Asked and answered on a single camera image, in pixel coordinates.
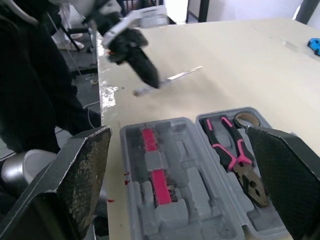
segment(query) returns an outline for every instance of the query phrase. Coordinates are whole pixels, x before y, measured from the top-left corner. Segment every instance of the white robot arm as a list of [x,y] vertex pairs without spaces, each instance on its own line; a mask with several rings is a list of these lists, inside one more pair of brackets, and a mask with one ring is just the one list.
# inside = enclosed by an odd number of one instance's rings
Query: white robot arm
[[[61,3],[65,0],[50,0]],[[75,9],[93,20],[103,36],[102,44],[110,49],[109,60],[128,63],[143,82],[153,88],[160,87],[157,69],[141,50],[148,42],[136,27],[153,28],[168,24],[167,10],[164,6],[152,6],[131,11],[121,18],[121,7],[116,0],[68,0]]]

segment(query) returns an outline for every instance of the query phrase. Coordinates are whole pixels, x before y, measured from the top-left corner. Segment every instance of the gray tool case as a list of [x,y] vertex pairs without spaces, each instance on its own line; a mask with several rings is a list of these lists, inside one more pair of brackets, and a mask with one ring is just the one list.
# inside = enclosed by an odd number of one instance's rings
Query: gray tool case
[[[200,124],[208,118],[219,142],[236,156],[235,144],[220,118],[233,120],[240,112],[254,114],[261,126],[271,127],[257,110],[245,107],[199,115],[195,124],[180,117],[121,129],[131,240],[244,240],[242,227],[259,240],[288,235],[271,201],[267,207],[257,207],[244,194],[236,175],[226,172]],[[153,130],[156,155],[146,154],[143,129]],[[253,154],[245,130],[239,132]],[[253,165],[260,176],[257,164]],[[148,174],[155,169],[164,169],[168,181],[174,183],[176,202],[155,204]]]

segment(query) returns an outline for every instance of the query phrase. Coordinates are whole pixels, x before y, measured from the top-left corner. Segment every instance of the blue object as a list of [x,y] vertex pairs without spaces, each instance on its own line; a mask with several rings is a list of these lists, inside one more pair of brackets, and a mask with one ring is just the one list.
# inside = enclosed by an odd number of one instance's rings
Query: blue object
[[315,55],[320,56],[320,38],[311,38],[307,45],[314,51]]

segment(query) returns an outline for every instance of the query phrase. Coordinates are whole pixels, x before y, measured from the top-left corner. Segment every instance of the wooden table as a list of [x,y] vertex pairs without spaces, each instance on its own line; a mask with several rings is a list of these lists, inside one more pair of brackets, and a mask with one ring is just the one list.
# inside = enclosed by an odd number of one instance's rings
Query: wooden table
[[[290,19],[169,25],[142,31],[146,54],[163,77],[203,68],[159,91],[135,97],[144,84],[127,65],[108,63],[98,39],[103,124],[112,128],[106,169],[111,240],[129,240],[120,128],[239,107],[256,108],[275,128],[295,132],[318,155],[320,57],[307,47],[320,32]],[[246,239],[253,239],[248,234]]]

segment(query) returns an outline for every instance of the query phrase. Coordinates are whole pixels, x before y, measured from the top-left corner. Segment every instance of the metal pipe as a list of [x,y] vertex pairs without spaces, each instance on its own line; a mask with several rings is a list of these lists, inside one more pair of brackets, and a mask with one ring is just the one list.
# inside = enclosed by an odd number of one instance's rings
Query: metal pipe
[[302,24],[307,24],[319,2],[320,0],[303,0],[295,20]]

